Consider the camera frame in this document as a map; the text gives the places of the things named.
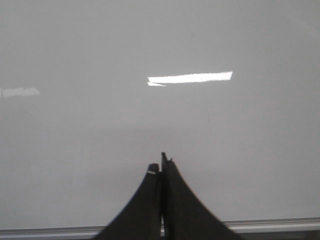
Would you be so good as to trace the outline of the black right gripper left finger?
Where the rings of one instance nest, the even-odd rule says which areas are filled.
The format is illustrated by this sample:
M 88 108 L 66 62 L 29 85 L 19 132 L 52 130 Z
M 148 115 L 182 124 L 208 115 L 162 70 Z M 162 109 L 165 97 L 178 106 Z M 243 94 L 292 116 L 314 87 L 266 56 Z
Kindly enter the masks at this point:
M 122 211 L 95 240 L 158 240 L 161 237 L 161 173 L 157 163 L 147 167 L 138 189 Z

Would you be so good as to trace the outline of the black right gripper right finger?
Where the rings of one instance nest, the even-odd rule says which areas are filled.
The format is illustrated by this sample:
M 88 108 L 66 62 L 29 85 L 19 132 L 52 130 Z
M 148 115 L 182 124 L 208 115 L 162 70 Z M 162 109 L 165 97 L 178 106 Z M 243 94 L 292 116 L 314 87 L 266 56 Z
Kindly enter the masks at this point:
M 177 165 L 161 153 L 162 202 L 168 240 L 241 240 L 189 188 Z

